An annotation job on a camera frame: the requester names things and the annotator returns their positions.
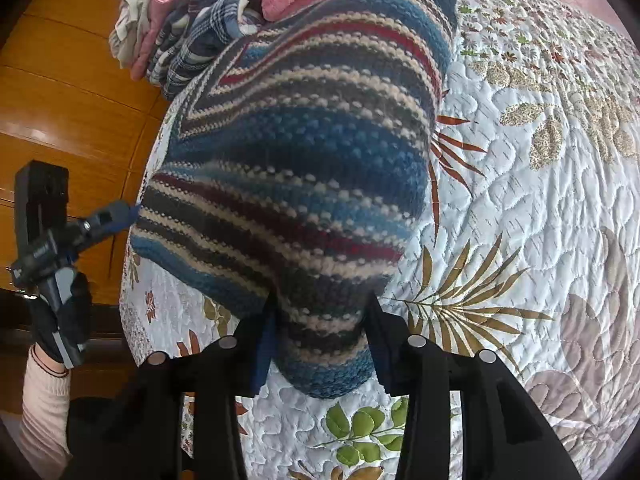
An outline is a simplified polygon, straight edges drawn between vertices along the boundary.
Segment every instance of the pink sleeve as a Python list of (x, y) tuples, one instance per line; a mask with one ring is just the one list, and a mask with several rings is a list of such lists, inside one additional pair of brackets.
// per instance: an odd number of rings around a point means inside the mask
[(43, 480), (56, 480), (69, 458), (66, 417), (71, 378), (56, 374), (29, 350), (22, 390), (22, 423), (18, 448)]

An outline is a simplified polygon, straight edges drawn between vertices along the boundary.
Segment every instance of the striped knit sweater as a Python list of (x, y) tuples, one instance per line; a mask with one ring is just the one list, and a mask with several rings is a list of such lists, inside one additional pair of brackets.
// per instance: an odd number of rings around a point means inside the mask
[(280, 302), (276, 364), (338, 397), (424, 208), (456, 0), (326, 0), (229, 45), (185, 90), (133, 249), (236, 316)]

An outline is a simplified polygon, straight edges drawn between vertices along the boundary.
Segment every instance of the pile of clothes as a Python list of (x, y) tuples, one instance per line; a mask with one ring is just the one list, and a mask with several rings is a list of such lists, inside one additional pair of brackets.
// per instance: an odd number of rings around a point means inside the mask
[(111, 54), (172, 100), (228, 44), (316, 0), (122, 0)]

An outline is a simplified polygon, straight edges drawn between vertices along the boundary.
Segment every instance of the white garment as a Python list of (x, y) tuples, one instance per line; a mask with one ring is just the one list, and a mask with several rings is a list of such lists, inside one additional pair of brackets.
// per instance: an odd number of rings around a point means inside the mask
[(151, 28), (148, 6), (151, 0), (122, 0), (120, 16), (109, 35), (111, 55), (128, 68), (138, 57), (142, 38)]

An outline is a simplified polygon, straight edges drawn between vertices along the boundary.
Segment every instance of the bed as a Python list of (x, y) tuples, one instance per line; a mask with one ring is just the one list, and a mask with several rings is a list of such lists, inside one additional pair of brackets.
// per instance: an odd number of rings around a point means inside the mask
[[(591, 480), (640, 416), (640, 56), (610, 8), (590, 14), (569, 1), (458, 0), (431, 152), (436, 186), (380, 301), (447, 351), (497, 350)], [(141, 192), (180, 102), (164, 118)], [(153, 350), (199, 352), (238, 323), (130, 248), (122, 283), (137, 362)], [(470, 292), (472, 304), (462, 301)], [(249, 478), (395, 475), (406, 400), (375, 377), (319, 400), (272, 365), (260, 394), (239, 397), (236, 409)], [(455, 394), (451, 416), (450, 476), (459, 478)], [(335, 424), (344, 419), (347, 436)]]

